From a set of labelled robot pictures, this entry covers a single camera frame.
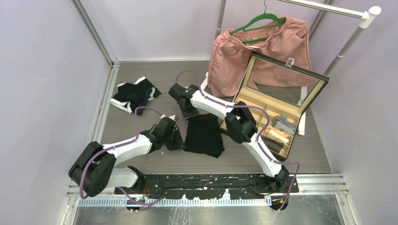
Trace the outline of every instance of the metal frame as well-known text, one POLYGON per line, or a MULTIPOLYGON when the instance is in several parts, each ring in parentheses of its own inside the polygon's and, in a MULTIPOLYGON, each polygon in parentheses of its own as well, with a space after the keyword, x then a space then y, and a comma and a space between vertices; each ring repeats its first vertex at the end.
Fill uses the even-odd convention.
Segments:
MULTIPOLYGON (((96 31, 96 29, 92 23, 92 20, 88 16, 86 9, 84 8, 83 4, 81 3, 81 0, 71 0, 71 1, 74 4, 77 12, 82 17, 83 22, 85 23, 87 29, 89 30, 90 34, 92 35, 98 48, 101 50, 104 58, 112 66, 110 69, 110 72, 108 74, 104 92, 102 94, 102 100, 101 100, 102 109, 98 114, 97 120, 92 128, 92 133, 91 133, 92 140, 100 141, 100 139, 102 137, 104 125, 105 125, 105 120, 107 117, 107 112, 109 109, 109 100, 112 96, 113 87, 115 84, 115 79, 116 79, 116 75, 117 75, 120 63, 117 61, 116 57, 111 57, 109 55, 107 48, 104 46, 103 41, 101 40, 100 35, 96 31)), ((361 32, 369 26, 369 24, 373 21, 373 19, 375 18, 376 15, 380 14, 379 7, 372 7, 369 10, 369 12, 362 13, 362 12, 356 12, 356 11, 342 9, 342 8, 338 8, 338 7, 333 7, 333 6, 326 5, 326 4, 313 3, 310 1, 306 1, 306 0, 279 0, 279 1, 284 1, 284 2, 302 5, 302 6, 306 6, 306 7, 310 7, 310 8, 317 8, 320 10, 324 10, 323 13, 318 13, 318 15, 315 19, 315 21, 317 21, 317 24, 316 24, 316 26, 314 26, 312 28, 313 31, 310 34, 310 36, 313 35, 316 28, 322 22, 322 20, 325 16, 325 12, 333 12, 333 13, 337 13, 337 14, 361 18, 363 20, 363 22, 361 22, 361 24, 360 24, 360 27, 355 31, 355 33, 352 35, 352 37, 344 45, 344 47, 340 51, 340 53, 335 57, 335 59, 329 65, 328 69, 324 73, 325 75, 328 75, 332 71, 334 66, 341 60, 341 58, 344 56, 344 54, 349 50, 349 48, 352 46, 352 44, 359 37, 361 32)), ((325 0, 325 3, 331 4, 333 1, 334 0, 325 0)), ((226 4, 226 0, 221 0, 219 19, 218 19, 218 24, 216 27, 216 36, 218 36, 221 31, 221 25, 222 25, 224 10, 225 10, 225 4, 226 4)), ((349 194, 349 192, 347 191, 345 181, 341 174, 299 174, 297 176, 297 181, 299 184, 300 192, 292 193, 291 195, 336 195, 336 197, 339 201, 340 210, 344 217, 344 221, 347 224, 355 224, 355 218, 352 215, 351 207, 346 198, 346 196, 349 194)), ((82 201, 79 197, 79 189, 75 182, 70 183, 69 190, 68 190, 66 197, 67 197, 67 207, 62 216, 62 218, 63 218, 62 224, 63 225, 71 225, 71 224, 73 224, 73 220, 76 215, 77 206, 82 201)), ((98 195, 98 198, 106 198, 106 199, 111 199, 111 198, 113 199, 115 197, 120 197, 120 195, 115 195, 113 192, 113 189, 105 189, 100 195, 98 195)), ((166 203, 168 205, 176 204, 175 202, 173 204, 170 204, 170 202, 165 202, 162 205, 162 202, 161 202, 160 204, 157 204, 157 206, 164 206, 164 205, 166 205, 166 203)))
MULTIPOLYGON (((347 200, 347 186, 341 174, 299 174, 297 175, 298 193, 291 195, 335 195, 339 208, 341 210, 344 222, 348 225, 355 224, 355 219, 351 212, 351 207, 347 200)), ((284 196, 285 194, 272 194, 271 196, 284 196)), ((132 197, 141 197, 142 195, 131 195, 132 197)), ((85 200, 80 199, 79 186, 71 183, 67 194, 69 198, 68 206, 63 215, 62 225, 73 224, 77 207, 125 207, 127 197, 115 195, 113 188, 105 189, 94 198, 85 200)), ((223 198, 218 200, 189 200, 186 198, 178 200, 164 199, 153 207, 214 207, 214 206, 266 206, 265 199, 254 200, 230 200, 229 193, 225 192, 223 198)))

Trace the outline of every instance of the gray floor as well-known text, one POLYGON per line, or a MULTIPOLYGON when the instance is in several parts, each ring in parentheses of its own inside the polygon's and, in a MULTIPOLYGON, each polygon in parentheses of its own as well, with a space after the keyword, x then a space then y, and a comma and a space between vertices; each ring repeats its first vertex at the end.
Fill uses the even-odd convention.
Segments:
MULTIPOLYGON (((175 83, 179 72, 185 69, 196 70, 201 79, 204 78, 208 68, 208 61, 171 61, 171 62, 125 62, 120 66, 116 84, 134 83, 138 78, 145 76, 161 92, 162 96, 149 102, 148 106, 165 115, 177 114, 182 118, 177 102, 168 95, 168 90, 175 83)), ((196 76, 187 72, 179 79, 179 84, 197 84, 196 76)), ((157 124, 159 117, 154 112, 146 110, 139 117, 141 129, 150 129, 157 124)), ((183 139, 186 135, 187 121, 180 119, 183 139)), ((114 106, 110 106, 102 143, 114 143, 137 134, 134 115, 128 114, 114 106)), ((133 165, 143 173, 261 173, 261 168, 250 152, 242 145, 233 142, 223 135, 225 151, 219 158, 190 152, 168 151, 162 148, 148 155, 135 157, 120 166, 133 165)), ((294 139, 287 161, 300 162, 300 173, 329 173, 330 167, 325 151, 319 137, 311 110, 306 115, 306 134, 297 135, 294 139)), ((295 166, 287 166, 290 172, 295 171, 295 166)))

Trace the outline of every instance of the purple wall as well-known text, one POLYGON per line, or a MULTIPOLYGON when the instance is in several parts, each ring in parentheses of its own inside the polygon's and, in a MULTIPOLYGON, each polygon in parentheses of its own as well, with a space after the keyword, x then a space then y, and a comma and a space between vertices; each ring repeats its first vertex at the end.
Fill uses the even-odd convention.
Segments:
POLYGON ((0 224, 59 224, 109 66, 69 0, 0 3, 0 224))
MULTIPOLYGON (((382 13, 330 74, 313 103, 318 129, 334 172, 342 173, 360 224, 396 224, 398 218, 398 2, 336 1, 357 11, 382 13)), ((329 13, 311 41, 313 69, 323 73, 359 20, 329 13)))

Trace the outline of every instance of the white rack pole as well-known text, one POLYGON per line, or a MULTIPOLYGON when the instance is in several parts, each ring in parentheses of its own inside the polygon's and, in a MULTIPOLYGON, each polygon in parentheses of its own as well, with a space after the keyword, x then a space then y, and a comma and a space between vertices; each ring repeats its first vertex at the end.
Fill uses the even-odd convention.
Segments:
POLYGON ((328 76, 333 68, 337 65, 337 63, 344 57, 345 53, 351 48, 354 42, 358 39, 360 34, 372 23, 372 21, 376 18, 377 15, 381 13, 382 9, 378 6, 373 6, 369 9, 367 14, 368 19, 362 21, 356 31, 351 35, 350 39, 345 43, 343 48, 337 54, 337 56, 333 59, 332 63, 328 66, 328 68, 323 73, 325 76, 328 76))
POLYGON ((356 17, 356 18, 360 18, 362 20, 367 19, 366 12, 358 12, 358 11, 349 10, 349 9, 345 9, 345 8, 339 8, 339 7, 322 4, 322 3, 318 3, 318 2, 312 2, 312 1, 307 1, 307 0, 278 0, 278 1, 288 2, 288 3, 305 6, 305 7, 310 7, 310 8, 315 8, 315 9, 320 9, 320 10, 328 11, 331 13, 337 13, 337 14, 341 14, 341 15, 356 17))
POLYGON ((215 38, 217 38, 221 33, 221 25, 222 25, 222 19, 224 18, 224 10, 225 10, 226 3, 227 3, 227 0, 221 0, 220 11, 218 13, 217 27, 215 28, 215 38))

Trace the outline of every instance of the tan box compartment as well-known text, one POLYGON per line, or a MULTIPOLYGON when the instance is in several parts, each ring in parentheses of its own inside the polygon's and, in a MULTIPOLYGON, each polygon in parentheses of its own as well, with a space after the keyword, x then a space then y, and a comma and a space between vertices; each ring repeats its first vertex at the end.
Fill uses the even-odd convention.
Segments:
MULTIPOLYGON (((270 147, 268 148, 275 158, 285 161, 289 156, 294 137, 297 134, 301 115, 328 81, 329 78, 326 76, 295 66, 294 59, 288 59, 287 62, 283 62, 252 52, 245 75, 233 102, 242 101, 246 105, 257 106, 267 112, 270 121, 261 137, 277 141, 280 146, 283 144, 279 152, 272 150, 270 147), (290 128, 295 126, 295 129, 285 128, 289 132, 283 132, 273 128, 273 123, 280 123, 280 121, 276 122, 276 116, 282 114, 286 115, 287 118, 287 121, 283 120, 283 123, 287 123, 290 128)), ((250 112, 256 120, 258 132, 260 132, 267 124, 267 117, 257 109, 251 108, 250 112)), ((222 123, 221 129, 226 131, 225 122, 222 123)))

